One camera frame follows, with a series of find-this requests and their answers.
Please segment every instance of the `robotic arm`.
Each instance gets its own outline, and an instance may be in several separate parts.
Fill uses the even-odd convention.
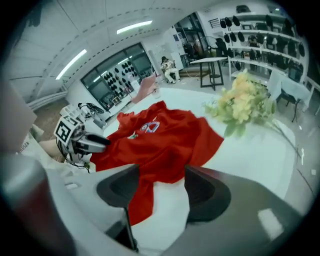
[[[57,147],[70,163],[79,163],[91,153],[103,152],[110,141],[103,136],[86,132],[85,125],[70,116],[62,116],[54,130]]]

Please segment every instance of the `yellow flower bouquet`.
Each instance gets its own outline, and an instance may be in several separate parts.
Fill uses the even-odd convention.
[[[224,137],[234,133],[240,137],[249,122],[274,125],[276,102],[269,99],[268,95],[262,84],[250,80],[245,69],[237,75],[231,90],[223,88],[222,97],[218,101],[204,104],[204,108],[207,114],[227,124]]]

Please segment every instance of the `table leg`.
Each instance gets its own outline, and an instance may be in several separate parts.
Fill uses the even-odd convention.
[[[298,101],[295,103],[295,108],[294,108],[294,117],[293,117],[293,119],[292,119],[292,123],[294,122],[294,120],[295,120],[295,118],[296,118],[296,116],[297,116],[297,107],[298,107]]]
[[[202,63],[200,62],[200,88],[202,87]]]

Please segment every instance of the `ceiling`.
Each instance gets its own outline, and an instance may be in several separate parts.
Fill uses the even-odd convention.
[[[82,78],[112,54],[143,38],[161,33],[213,0],[46,0],[40,23],[27,23],[12,48],[5,73],[28,103]],[[123,27],[152,24],[121,34]],[[83,55],[60,80],[61,70],[83,49]]]

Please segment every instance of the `floor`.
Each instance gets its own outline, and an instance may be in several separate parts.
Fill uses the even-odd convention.
[[[229,79],[227,67],[222,67],[223,86],[217,86],[216,91],[211,87],[200,88],[200,79],[197,77],[184,77],[180,82],[170,84],[161,82],[160,87],[177,88],[219,94],[222,88],[229,90],[232,81]],[[206,77],[203,84],[209,83]],[[318,193],[320,183],[320,114],[315,116],[320,104],[320,93],[315,91],[309,104],[309,108],[302,112],[298,106],[297,120],[294,122],[294,105],[281,99],[277,104],[276,118],[287,125],[295,134],[296,146],[301,158],[296,158],[296,169],[292,173],[290,185],[285,196],[285,201],[295,208],[299,213],[308,213],[312,202]]]

